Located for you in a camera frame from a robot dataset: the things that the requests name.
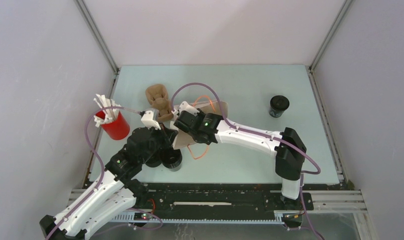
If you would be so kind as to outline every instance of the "red cup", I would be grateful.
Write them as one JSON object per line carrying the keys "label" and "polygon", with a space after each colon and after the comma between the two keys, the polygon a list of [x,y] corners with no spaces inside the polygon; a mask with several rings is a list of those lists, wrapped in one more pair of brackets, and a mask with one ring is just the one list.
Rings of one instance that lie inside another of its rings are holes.
{"label": "red cup", "polygon": [[118,118],[115,121],[111,123],[101,124],[100,126],[102,126],[103,130],[105,130],[105,132],[113,140],[124,139],[130,133],[130,125],[128,125],[121,112],[118,113]]}

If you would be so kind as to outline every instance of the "light blue tabletop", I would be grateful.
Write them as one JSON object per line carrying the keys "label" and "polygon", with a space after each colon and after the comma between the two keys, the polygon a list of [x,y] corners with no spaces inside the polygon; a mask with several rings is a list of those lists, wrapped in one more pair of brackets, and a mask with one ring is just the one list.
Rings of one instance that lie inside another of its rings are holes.
{"label": "light blue tabletop", "polygon": [[[296,130],[307,147],[307,154],[321,167],[320,175],[305,176],[305,183],[339,183],[334,161],[327,142],[318,107],[309,78],[303,65],[195,65],[195,66],[123,66],[116,84],[113,99],[124,107],[136,110],[150,108],[145,96],[147,87],[164,84],[170,98],[182,85],[200,82],[212,87],[221,101],[228,103],[229,119],[262,130],[283,131],[285,127]],[[181,91],[174,104],[193,102],[200,95],[212,94],[201,86],[191,86]],[[290,107],[280,118],[272,118],[269,102],[275,95],[284,95]],[[131,131],[143,127],[140,117],[122,111]],[[98,152],[106,164],[126,143],[112,140],[102,133]],[[196,156],[205,145],[192,145]],[[232,144],[210,145],[208,153],[194,160],[188,149],[182,150],[183,162],[179,171],[172,172],[160,165],[143,166],[136,177],[141,182],[156,183],[280,183],[275,174],[275,162],[262,152]],[[100,174],[94,159],[90,180]],[[305,160],[304,170],[315,167]]]}

